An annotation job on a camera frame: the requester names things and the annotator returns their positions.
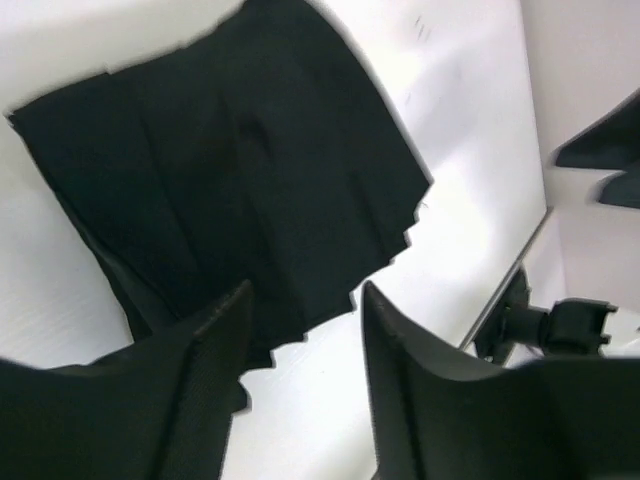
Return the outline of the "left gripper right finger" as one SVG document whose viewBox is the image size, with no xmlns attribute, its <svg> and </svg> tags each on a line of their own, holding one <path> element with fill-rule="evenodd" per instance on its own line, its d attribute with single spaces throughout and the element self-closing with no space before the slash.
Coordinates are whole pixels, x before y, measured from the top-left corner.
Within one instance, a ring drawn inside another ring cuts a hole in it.
<svg viewBox="0 0 640 480">
<path fill-rule="evenodd" d="M 503 368 L 414 323 L 372 283 L 362 332 L 382 478 L 638 477 L 636 359 Z"/>
</svg>

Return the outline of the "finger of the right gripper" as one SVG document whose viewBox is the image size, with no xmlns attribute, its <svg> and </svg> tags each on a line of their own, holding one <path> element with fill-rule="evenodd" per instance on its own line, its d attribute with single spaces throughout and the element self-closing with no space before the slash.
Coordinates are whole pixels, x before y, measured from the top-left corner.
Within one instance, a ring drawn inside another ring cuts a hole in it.
<svg viewBox="0 0 640 480">
<path fill-rule="evenodd" d="M 554 165 L 577 169 L 626 169 L 639 160 L 639 90 L 560 146 Z"/>
<path fill-rule="evenodd" d="M 640 208 L 640 177 L 638 171 L 628 171 L 607 178 L 602 183 L 598 202 L 605 205 Z"/>
</svg>

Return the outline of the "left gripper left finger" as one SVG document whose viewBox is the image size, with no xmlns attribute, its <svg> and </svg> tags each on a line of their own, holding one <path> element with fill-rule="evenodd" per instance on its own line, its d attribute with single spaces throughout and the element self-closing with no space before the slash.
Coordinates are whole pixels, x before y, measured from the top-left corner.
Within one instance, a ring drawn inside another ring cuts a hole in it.
<svg viewBox="0 0 640 480">
<path fill-rule="evenodd" d="M 241 283 L 89 365 L 1 364 L 5 479 L 216 479 L 250 337 Z"/>
</svg>

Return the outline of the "black pleated skirt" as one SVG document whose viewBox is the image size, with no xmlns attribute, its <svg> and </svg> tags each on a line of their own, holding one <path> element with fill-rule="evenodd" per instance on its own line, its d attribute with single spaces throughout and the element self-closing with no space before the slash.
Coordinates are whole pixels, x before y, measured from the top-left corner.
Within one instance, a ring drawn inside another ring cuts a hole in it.
<svg viewBox="0 0 640 480">
<path fill-rule="evenodd" d="M 254 290 L 246 370 L 353 310 L 431 179 L 358 57 L 305 1 L 18 107 L 9 122 L 137 339 Z"/>
</svg>

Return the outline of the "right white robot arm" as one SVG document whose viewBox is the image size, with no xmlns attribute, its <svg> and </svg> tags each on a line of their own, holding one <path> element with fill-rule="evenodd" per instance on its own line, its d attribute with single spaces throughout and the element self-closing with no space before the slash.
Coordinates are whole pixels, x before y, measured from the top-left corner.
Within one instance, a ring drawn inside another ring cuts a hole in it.
<svg viewBox="0 0 640 480">
<path fill-rule="evenodd" d="M 639 93 L 556 150 L 555 165 L 583 170 L 616 170 L 592 194 L 595 203 L 639 208 Z M 544 356 L 599 356 L 611 336 L 603 329 L 618 308 L 606 301 L 569 298 L 545 310 L 511 301 L 502 311 L 498 337 L 535 348 Z"/>
</svg>

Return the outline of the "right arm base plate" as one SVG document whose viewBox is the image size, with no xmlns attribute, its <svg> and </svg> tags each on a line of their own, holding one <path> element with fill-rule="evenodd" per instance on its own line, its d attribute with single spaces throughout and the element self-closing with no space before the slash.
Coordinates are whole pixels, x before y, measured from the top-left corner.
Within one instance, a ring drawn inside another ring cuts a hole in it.
<svg viewBox="0 0 640 480">
<path fill-rule="evenodd" d="M 514 342 L 505 340 L 504 323 L 511 307 L 528 307 L 530 287 L 523 268 L 519 268 L 495 302 L 488 317 L 473 338 L 476 356 L 496 365 L 504 365 Z"/>
</svg>

